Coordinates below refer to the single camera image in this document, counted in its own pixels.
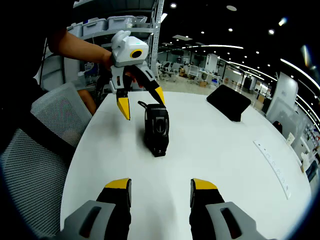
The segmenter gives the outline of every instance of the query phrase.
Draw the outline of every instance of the black tape measure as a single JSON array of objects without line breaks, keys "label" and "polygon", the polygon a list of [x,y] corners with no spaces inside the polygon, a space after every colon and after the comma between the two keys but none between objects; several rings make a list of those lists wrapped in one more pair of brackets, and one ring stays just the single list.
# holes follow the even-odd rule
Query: black tape measure
[{"label": "black tape measure", "polygon": [[145,104],[138,101],[145,108],[144,142],[155,157],[166,155],[169,144],[169,115],[163,104]]}]

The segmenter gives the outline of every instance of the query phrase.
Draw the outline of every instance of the white robot head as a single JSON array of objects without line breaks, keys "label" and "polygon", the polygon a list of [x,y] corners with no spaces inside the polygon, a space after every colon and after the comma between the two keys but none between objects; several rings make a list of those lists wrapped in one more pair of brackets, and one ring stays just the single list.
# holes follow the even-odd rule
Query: white robot head
[{"label": "white robot head", "polygon": [[116,67],[142,64],[148,55],[149,47],[130,31],[118,31],[111,39],[113,62]]}]

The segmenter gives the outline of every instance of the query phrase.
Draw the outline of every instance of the black ceiling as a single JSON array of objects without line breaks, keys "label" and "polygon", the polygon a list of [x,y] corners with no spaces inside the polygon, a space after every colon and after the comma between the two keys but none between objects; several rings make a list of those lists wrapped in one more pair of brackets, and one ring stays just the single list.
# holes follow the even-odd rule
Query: black ceiling
[{"label": "black ceiling", "polygon": [[[176,9],[170,4],[177,4]],[[319,69],[319,16],[312,5],[294,5],[294,2],[280,3],[281,1],[259,1],[243,3],[243,1],[212,1],[212,0],[165,0],[163,12],[168,13],[161,23],[159,47],[162,43],[172,42],[172,48],[195,46],[196,42],[205,45],[233,45],[244,49],[228,47],[193,47],[187,51],[196,51],[198,54],[214,53],[221,58],[257,69],[272,77],[283,72],[293,79],[304,82],[316,95],[320,95],[318,88],[304,75],[294,68],[280,61],[280,58],[296,65],[320,83],[317,71]],[[227,5],[237,8],[230,11]],[[281,18],[286,17],[287,23],[279,26]],[[173,38],[175,35],[188,36],[192,40],[184,41]],[[301,47],[306,45],[312,65],[315,70],[305,66]],[[310,105],[313,102],[317,111],[318,101],[307,87],[298,81],[298,94]]]}]

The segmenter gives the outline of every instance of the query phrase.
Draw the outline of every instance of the gray plastic bin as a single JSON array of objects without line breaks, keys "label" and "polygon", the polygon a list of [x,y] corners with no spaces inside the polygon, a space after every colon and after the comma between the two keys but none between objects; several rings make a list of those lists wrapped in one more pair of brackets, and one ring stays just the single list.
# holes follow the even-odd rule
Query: gray plastic bin
[{"label": "gray plastic bin", "polygon": [[101,18],[99,20],[83,24],[83,36],[95,34],[97,32],[105,31],[107,29],[107,20],[105,18]]},{"label": "gray plastic bin", "polygon": [[67,31],[73,35],[75,35],[76,37],[82,37],[83,36],[83,27],[82,27],[82,23],[78,23],[74,26],[69,26],[67,27]]},{"label": "gray plastic bin", "polygon": [[107,19],[109,30],[112,29],[129,29],[133,27],[135,23],[135,17],[128,15],[128,16],[111,16]]},{"label": "gray plastic bin", "polygon": [[146,16],[136,16],[134,18],[134,23],[135,24],[145,24],[147,22],[147,17]]}]

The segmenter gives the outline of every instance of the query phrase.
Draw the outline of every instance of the white round table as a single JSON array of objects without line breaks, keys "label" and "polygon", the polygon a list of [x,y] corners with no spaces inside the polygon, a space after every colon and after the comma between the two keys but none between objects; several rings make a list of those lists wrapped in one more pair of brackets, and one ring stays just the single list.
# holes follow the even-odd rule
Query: white round table
[{"label": "white round table", "polygon": [[[297,155],[271,123],[249,106],[232,122],[206,96],[165,92],[169,145],[164,157],[145,147],[145,109],[156,103],[148,92],[129,92],[131,120],[109,94],[87,126],[73,156],[61,201],[65,218],[103,187],[132,179],[129,240],[191,240],[190,180],[215,184],[225,202],[251,216],[266,238],[284,239],[305,212],[311,190]],[[290,187],[286,198],[276,174],[253,143],[258,140],[276,160]]]}]

